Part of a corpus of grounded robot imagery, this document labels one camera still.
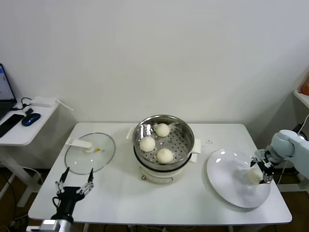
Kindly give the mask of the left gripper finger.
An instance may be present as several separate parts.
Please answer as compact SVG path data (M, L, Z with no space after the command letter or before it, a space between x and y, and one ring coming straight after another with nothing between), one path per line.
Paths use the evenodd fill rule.
M91 169L91 172L89 174L87 182L81 186L76 193L80 195L87 195L94 187L93 183L93 169Z
M57 194L64 193L64 182L67 178L69 170L70 170L70 168L67 167L65 172L61 175L60 180L55 182Z

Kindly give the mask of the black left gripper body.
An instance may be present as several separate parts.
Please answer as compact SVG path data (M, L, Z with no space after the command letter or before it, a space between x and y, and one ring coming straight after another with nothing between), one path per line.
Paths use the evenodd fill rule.
M77 202L85 198L84 194L77 193L79 187L64 187L64 192L57 194L59 206L56 207L54 219L73 219L72 214Z

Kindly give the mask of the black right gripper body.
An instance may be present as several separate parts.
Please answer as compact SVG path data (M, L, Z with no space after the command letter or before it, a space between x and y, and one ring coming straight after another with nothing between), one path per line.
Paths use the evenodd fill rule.
M269 159L258 159L257 164L265 175L273 175L273 164Z

